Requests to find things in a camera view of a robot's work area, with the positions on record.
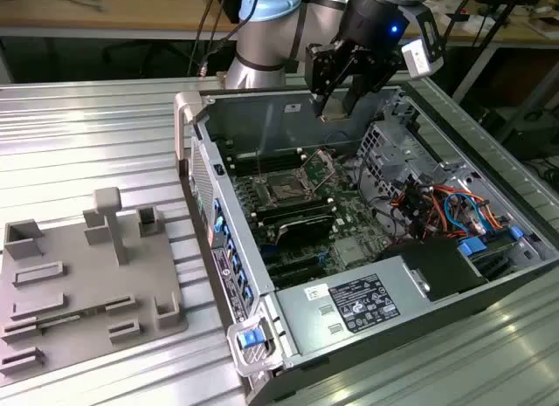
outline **wire bundle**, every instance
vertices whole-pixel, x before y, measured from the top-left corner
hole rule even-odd
[[[461,196],[462,198],[464,198],[464,200],[468,201],[472,205],[476,216],[486,230],[496,231],[502,229],[502,226],[500,225],[497,218],[495,218],[494,213],[487,206],[487,204],[485,204],[483,207],[479,206],[479,203],[484,201],[481,196],[477,196],[466,189],[455,189],[453,187],[445,185],[436,185],[433,188],[447,194],[444,203],[446,217],[453,225],[456,225],[461,230],[465,231],[466,235],[469,235],[469,230],[463,224],[459,224],[459,222],[457,222],[455,218],[450,215],[450,201],[453,196]]]
[[[430,203],[431,209],[429,211],[420,209],[421,212],[414,216],[416,222],[416,230],[423,230],[421,235],[422,239],[425,239],[428,233],[432,235],[444,235],[447,237],[469,237],[472,231],[464,225],[459,220],[459,214],[465,214],[463,212],[462,203],[466,202],[472,206],[476,217],[479,219],[481,225],[488,232],[495,232],[502,229],[499,221],[495,218],[495,215],[488,207],[488,201],[485,201],[481,196],[477,196],[474,193],[466,189],[456,189],[451,186],[445,185],[433,185],[429,186],[431,189],[431,194],[427,195],[424,192],[421,193],[422,198]],[[395,209],[406,210],[406,197],[411,192],[410,187],[404,189],[403,192],[396,198],[390,201],[390,205]]]

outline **table leg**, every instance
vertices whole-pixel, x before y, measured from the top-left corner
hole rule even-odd
[[[13,83],[13,79],[8,69],[6,58],[3,55],[2,46],[0,45],[0,85],[7,85],[9,83]]]
[[[475,83],[475,80],[478,79],[480,74],[487,67],[487,64],[496,51],[496,46],[488,46],[485,50],[483,50],[480,57],[476,60],[468,74],[460,83],[460,86],[458,86],[458,88],[456,89],[456,92],[454,92],[454,94],[452,95],[452,98],[455,101],[460,103],[464,99],[470,88],[473,86],[473,83]]]

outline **blue latch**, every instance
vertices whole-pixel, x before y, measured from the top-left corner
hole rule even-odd
[[[462,244],[458,248],[464,256],[471,256],[478,251],[484,251],[487,246],[479,237],[470,237],[462,240]]]
[[[262,329],[256,328],[247,330],[238,336],[238,341],[241,344],[241,349],[252,348],[261,343],[266,342],[266,338],[264,337],[264,332]]]
[[[221,217],[221,216],[219,216],[219,217],[216,219],[216,223],[213,224],[213,230],[214,230],[216,233],[219,233],[220,231],[222,231],[222,230],[224,229],[224,222],[225,222],[224,218]]]
[[[515,240],[520,240],[521,238],[524,237],[524,231],[522,231],[520,229],[520,227],[518,227],[517,225],[513,225],[510,228],[510,235],[515,239]]]

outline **rectangular slot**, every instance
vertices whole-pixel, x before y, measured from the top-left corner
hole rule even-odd
[[[43,353],[36,347],[17,351],[0,361],[0,373],[11,375],[17,371],[42,365],[43,357]]]
[[[13,305],[13,313],[11,314],[12,320],[19,320],[29,316],[35,316],[40,313],[50,312],[51,310],[57,310],[59,308],[63,308],[66,304],[66,297],[61,292],[57,295],[56,299],[49,303],[41,303],[41,304],[32,304],[32,303],[23,303],[23,304],[14,304]]]
[[[105,311],[109,315],[126,312],[137,307],[136,298],[133,294],[127,294],[105,303]]]
[[[41,331],[38,328],[37,318],[30,317],[17,322],[12,322],[9,325],[4,325],[0,339],[6,343],[12,343],[32,336],[37,336],[39,334],[41,334]]]
[[[24,286],[34,282],[44,281],[46,279],[61,277],[64,275],[64,272],[65,270],[62,262],[53,262],[51,264],[24,268],[14,274],[12,284],[14,286]]]
[[[134,328],[134,323],[129,321],[128,323],[124,323],[124,324],[120,324],[120,325],[116,325],[114,327],[111,327],[108,329],[108,332],[110,334],[116,334],[122,330],[126,330],[126,329],[132,329]]]
[[[110,326],[108,329],[108,339],[111,343],[118,343],[130,338],[134,338],[141,333],[138,319],[131,319]]]

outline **power supply label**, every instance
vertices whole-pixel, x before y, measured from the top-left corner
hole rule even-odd
[[[329,291],[346,327],[354,334],[400,315],[375,273]]]

